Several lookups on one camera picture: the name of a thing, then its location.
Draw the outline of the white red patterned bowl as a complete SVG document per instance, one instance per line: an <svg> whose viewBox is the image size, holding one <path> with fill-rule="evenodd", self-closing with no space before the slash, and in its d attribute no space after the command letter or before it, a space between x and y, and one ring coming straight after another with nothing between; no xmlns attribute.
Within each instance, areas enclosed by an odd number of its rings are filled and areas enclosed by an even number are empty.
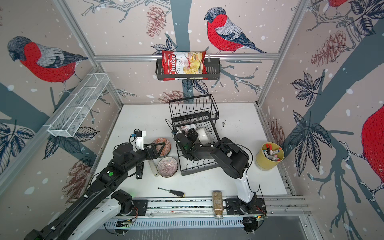
<svg viewBox="0 0 384 240"><path fill-rule="evenodd" d="M185 126L179 127L179 129L181 132L187 135L190 129L196 130L196 125L195 124L185 125Z"/></svg>

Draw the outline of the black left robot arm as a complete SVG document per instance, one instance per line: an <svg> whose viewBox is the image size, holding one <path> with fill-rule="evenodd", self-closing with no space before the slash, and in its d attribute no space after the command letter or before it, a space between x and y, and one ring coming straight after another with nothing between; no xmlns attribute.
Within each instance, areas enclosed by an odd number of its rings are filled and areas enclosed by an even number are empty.
<svg viewBox="0 0 384 240"><path fill-rule="evenodd" d="M101 170L85 194L76 200L53 222L42 230L32 230L26 240L67 240L89 216L94 208L112 194L128 177L128 172L145 160L160 157L165 144L145 144L142 150L134 150L131 143L122 143L113 150L113 158Z"/></svg>

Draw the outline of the white ceramic bowl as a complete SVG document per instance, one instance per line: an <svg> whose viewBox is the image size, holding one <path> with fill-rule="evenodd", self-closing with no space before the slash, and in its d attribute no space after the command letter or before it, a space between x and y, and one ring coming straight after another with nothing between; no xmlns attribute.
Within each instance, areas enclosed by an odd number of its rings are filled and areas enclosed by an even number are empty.
<svg viewBox="0 0 384 240"><path fill-rule="evenodd" d="M198 139L199 139L201 144L205 145L211 141L211 138L210 138L208 132L204 128L198 129L197 134L198 134Z"/></svg>

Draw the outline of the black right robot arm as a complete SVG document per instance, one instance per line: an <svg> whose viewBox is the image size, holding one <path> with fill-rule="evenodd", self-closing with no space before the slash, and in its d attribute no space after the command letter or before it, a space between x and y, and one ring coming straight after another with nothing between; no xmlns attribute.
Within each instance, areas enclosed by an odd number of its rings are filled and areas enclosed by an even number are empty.
<svg viewBox="0 0 384 240"><path fill-rule="evenodd" d="M215 160L229 177L235 179L238 199L244 204L251 203L255 194L247 180L250 157L243 149L228 138L222 138L215 143L197 143L198 133L194 129L190 129L187 134L173 129L172 134L184 158L189 161Z"/></svg>

